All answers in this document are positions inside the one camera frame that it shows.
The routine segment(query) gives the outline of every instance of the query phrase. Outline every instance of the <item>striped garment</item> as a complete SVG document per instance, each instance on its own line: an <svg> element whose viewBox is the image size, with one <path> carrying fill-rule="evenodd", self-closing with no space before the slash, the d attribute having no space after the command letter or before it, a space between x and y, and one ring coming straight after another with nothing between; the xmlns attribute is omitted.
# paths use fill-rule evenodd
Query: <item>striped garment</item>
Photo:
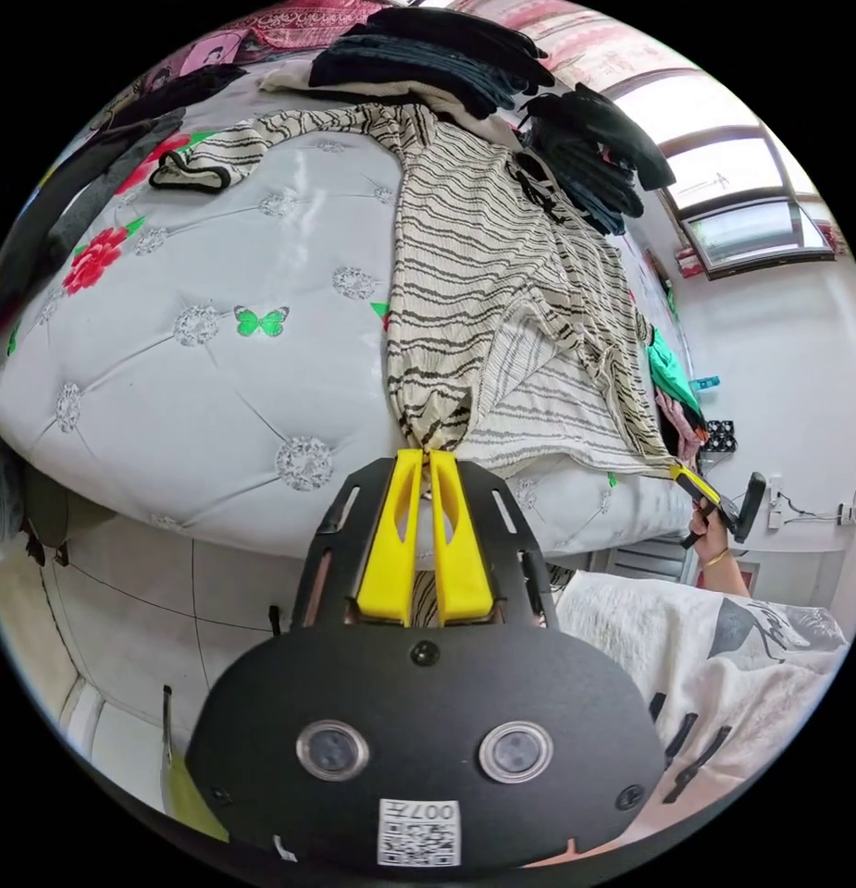
<svg viewBox="0 0 856 888"><path fill-rule="evenodd" d="M559 219L533 203L527 191L541 186L507 148L422 105L282 111L164 154L150 181L223 191L271 146L315 131L367 135L403 167L387 385L411 446L472 439L469 458L495 470L563 452L604 471L667 475L672 457L641 383L650 329L619 255L571 205Z"/></svg>

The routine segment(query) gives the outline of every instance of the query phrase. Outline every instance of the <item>gold bracelet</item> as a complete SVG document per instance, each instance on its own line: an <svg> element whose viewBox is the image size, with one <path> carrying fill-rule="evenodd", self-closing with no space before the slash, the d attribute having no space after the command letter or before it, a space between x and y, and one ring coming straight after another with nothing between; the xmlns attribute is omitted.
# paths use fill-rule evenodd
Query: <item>gold bracelet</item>
<svg viewBox="0 0 856 888"><path fill-rule="evenodd" d="M726 558L726 556L729 555L729 554L730 554L730 550L729 550L729 549L724 549L724 551L721 552L720 555L715 556L715 557L712 558L710 561L707 561L707 562L705 562L705 563L702 565L702 569L703 569L703 571L704 571L704 570L707 570L707 569L710 568L710 567L714 567L719 561L723 561L724 558Z"/></svg>

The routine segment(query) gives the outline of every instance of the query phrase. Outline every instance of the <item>window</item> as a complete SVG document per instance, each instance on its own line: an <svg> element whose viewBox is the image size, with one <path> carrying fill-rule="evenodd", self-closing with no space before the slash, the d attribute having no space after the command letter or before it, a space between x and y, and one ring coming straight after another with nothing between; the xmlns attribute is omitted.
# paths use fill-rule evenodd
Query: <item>window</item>
<svg viewBox="0 0 856 888"><path fill-rule="evenodd" d="M825 259L831 253L807 213L789 200L759 201L684 223L700 261L714 272Z"/></svg>
<svg viewBox="0 0 856 888"><path fill-rule="evenodd" d="M816 186L810 181L810 177L804 172L803 167L795 159L795 155L772 132L770 133L770 138L773 139L776 150L782 158L782 162L786 167L788 179L791 182L791 187L794 189L795 194L816 197L819 194L819 191L816 190Z"/></svg>
<svg viewBox="0 0 856 888"><path fill-rule="evenodd" d="M733 93L701 73L654 80L626 93L616 104L660 145L693 132L758 123Z"/></svg>
<svg viewBox="0 0 856 888"><path fill-rule="evenodd" d="M781 188L782 176L763 139L712 142L668 159L677 182L668 189L678 209L741 191Z"/></svg>
<svg viewBox="0 0 856 888"><path fill-rule="evenodd" d="M662 149L664 191L709 278L835 257L798 197L817 197L794 155L701 71L662 72L611 95Z"/></svg>

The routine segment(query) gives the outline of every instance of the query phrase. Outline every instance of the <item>window frame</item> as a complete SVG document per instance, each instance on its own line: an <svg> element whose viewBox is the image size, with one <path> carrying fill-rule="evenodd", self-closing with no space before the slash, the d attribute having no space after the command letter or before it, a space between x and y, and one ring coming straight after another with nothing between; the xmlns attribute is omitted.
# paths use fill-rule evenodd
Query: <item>window frame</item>
<svg viewBox="0 0 856 888"><path fill-rule="evenodd" d="M623 80L611 89L605 91L608 99L615 102L635 90L648 86L659 80L667 80L670 77L710 77L704 71L686 71L664 70L655 71L649 75L638 75L637 77ZM745 191L736 191L732 194L722 195L711 200L700 201L699 203L689 204L683 208L677 205L672 193L669 189L660 189L662 201L667 214L675 223L678 233L681 235L685 243L692 247L696 257L699 259L706 277L709 280L718 280L720 278L729 278L732 275L741 274L749 271L757 271L761 268L771 268L777 265L791 265L798 262L826 262L833 261L835 251L828 245L825 237L816 226L810 215L803 211L810 223L817 229L823 244L826 246L819 250L802 249L799 253L781 253L768 256L758 256L749 259L734 259L731 262L715 268L709 267L706 262L706 256L702 247L698 244L696 238L690 229L689 223L700 221L708 216L722 215L728 211L742 209L744 207L770 203L773 201L786 202L792 218L792 230L796 241L802 246L803 242L803 225L801 224L801 204L805 203L822 203L822 198L818 192L804 193L795 192L791 183L791 177L788 175L785 161L776 147L774 138L770 130L764 123L757 118L757 125L741 125L741 126L723 126L712 129L699 129L694 132L669 139L659 144L659 149L666 159L683 154L687 151L693 151L697 148L704 148L708 145L722 144L740 139L760 139L766 143L767 150L773 159L776 170L779 173L781 185L771 188L751 189Z"/></svg>

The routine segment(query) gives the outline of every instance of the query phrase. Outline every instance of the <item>white floor tile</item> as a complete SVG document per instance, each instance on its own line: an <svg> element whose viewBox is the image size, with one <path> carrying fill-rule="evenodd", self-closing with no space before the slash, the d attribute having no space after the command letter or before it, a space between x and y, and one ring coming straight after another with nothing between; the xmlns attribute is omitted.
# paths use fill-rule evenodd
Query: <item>white floor tile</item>
<svg viewBox="0 0 856 888"><path fill-rule="evenodd" d="M119 517L70 540L68 549L70 564L102 583L193 616L190 539Z"/></svg>
<svg viewBox="0 0 856 888"><path fill-rule="evenodd" d="M246 651L272 637L270 632L197 621L205 675L214 687L220 675Z"/></svg>
<svg viewBox="0 0 856 888"><path fill-rule="evenodd" d="M304 562L199 541L193 544L196 616L248 629L270 629L267 612L276 604L285 627L292 616Z"/></svg>
<svg viewBox="0 0 856 888"><path fill-rule="evenodd" d="M63 638L64 644L67 646L67 652L76 668L79 670L79 674L82 678L91 683L93 681L92 674L89 671L88 666L85 665L85 660L79 650L79 645L76 644L76 639L73 637L73 630L70 628L69 620L67 619L67 610L64 608L64 602L60 597L60 590L57 587L56 571L63 570L63 568L58 567L49 559L45 562L45 566L40 571L42 575L42 583L45 587L45 593L48 596L48 603L51 605L51 612L55 615L57 631L60 633L60 637Z"/></svg>
<svg viewBox="0 0 856 888"><path fill-rule="evenodd" d="M39 566L19 540L0 561L0 630L31 694L56 722L79 674L52 616Z"/></svg>
<svg viewBox="0 0 856 888"><path fill-rule="evenodd" d="M156 723L163 685L171 685L174 722L190 731L208 690L195 620L123 595L73 567L58 569L58 588L92 684Z"/></svg>
<svg viewBox="0 0 856 888"><path fill-rule="evenodd" d="M105 703L94 732L92 764L131 796L165 813L159 728Z"/></svg>

